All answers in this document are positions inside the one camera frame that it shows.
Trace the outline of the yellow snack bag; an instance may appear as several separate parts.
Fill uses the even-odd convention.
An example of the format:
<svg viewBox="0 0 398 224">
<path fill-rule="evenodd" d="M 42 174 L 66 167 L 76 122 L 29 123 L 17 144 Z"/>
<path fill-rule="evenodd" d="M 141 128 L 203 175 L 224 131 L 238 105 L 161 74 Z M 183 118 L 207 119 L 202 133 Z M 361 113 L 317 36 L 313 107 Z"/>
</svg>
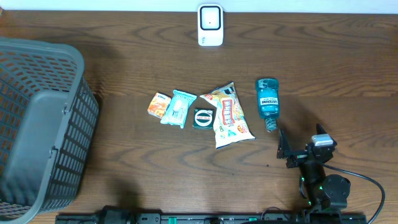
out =
<svg viewBox="0 0 398 224">
<path fill-rule="evenodd" d="M 200 97 L 216 108 L 213 130 L 217 149 L 235 142 L 255 139 L 244 118 L 234 82 Z"/>
</svg>

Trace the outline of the blue mouthwash bottle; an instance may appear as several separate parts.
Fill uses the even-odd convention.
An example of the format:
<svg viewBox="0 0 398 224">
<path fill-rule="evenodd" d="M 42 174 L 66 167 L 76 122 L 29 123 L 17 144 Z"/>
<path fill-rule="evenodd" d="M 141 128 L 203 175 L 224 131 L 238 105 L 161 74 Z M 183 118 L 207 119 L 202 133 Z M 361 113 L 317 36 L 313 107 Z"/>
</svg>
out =
<svg viewBox="0 0 398 224">
<path fill-rule="evenodd" d="M 279 81 L 276 78 L 262 78 L 256 81 L 259 116 L 264 119 L 266 130 L 272 133 L 277 129 L 280 116 Z"/>
</svg>

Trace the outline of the green square box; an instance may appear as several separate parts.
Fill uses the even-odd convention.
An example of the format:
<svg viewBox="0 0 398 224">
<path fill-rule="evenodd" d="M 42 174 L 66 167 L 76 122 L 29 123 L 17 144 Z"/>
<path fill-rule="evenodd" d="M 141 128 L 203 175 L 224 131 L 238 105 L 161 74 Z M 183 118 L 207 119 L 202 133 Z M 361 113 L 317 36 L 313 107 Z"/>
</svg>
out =
<svg viewBox="0 0 398 224">
<path fill-rule="evenodd" d="M 194 129 L 212 129 L 214 123 L 214 110 L 195 108 L 193 128 Z"/>
</svg>

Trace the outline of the teal wet wipes pack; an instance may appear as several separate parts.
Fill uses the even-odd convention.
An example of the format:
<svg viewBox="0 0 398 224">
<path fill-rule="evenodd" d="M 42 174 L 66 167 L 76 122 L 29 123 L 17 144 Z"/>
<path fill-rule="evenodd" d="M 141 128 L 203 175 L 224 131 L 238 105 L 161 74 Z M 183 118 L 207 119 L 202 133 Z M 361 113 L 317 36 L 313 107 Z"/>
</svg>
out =
<svg viewBox="0 0 398 224">
<path fill-rule="evenodd" d="M 171 102 L 160 120 L 161 124 L 169 124 L 172 126 L 180 126 L 184 128 L 188 111 L 197 96 L 180 90 L 173 91 Z"/>
</svg>

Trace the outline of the small orange snack packet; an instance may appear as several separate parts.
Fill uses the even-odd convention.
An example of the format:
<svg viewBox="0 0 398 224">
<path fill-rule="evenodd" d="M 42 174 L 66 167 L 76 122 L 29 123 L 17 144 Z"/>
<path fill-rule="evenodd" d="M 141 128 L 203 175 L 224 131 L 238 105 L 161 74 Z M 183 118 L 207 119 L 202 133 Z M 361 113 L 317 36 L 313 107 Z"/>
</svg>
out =
<svg viewBox="0 0 398 224">
<path fill-rule="evenodd" d="M 170 102 L 171 97 L 162 93 L 156 93 L 149 104 L 147 112 L 152 116 L 162 119 Z"/>
</svg>

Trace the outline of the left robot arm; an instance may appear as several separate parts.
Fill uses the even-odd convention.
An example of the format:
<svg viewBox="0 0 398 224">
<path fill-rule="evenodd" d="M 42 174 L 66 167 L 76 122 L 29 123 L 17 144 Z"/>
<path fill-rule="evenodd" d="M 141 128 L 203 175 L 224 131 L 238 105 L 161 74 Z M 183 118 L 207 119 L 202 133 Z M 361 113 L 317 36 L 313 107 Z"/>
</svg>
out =
<svg viewBox="0 0 398 224">
<path fill-rule="evenodd" d="M 133 224 L 136 222 L 130 210 L 105 206 L 99 212 L 98 224 Z"/>
</svg>

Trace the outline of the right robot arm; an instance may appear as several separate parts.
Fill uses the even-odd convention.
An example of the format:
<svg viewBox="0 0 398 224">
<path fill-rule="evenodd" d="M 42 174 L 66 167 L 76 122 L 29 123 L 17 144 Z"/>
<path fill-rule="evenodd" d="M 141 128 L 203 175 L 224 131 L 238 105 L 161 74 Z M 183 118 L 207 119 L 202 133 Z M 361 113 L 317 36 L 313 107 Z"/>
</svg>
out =
<svg viewBox="0 0 398 224">
<path fill-rule="evenodd" d="M 316 125 L 317 133 L 302 150 L 293 150 L 283 130 L 279 130 L 277 158 L 286 160 L 286 167 L 300 169 L 299 191 L 309 207 L 297 212 L 291 220 L 300 223 L 343 223 L 351 182 L 338 174 L 326 175 L 324 165 L 333 158 L 337 142 Z"/>
</svg>

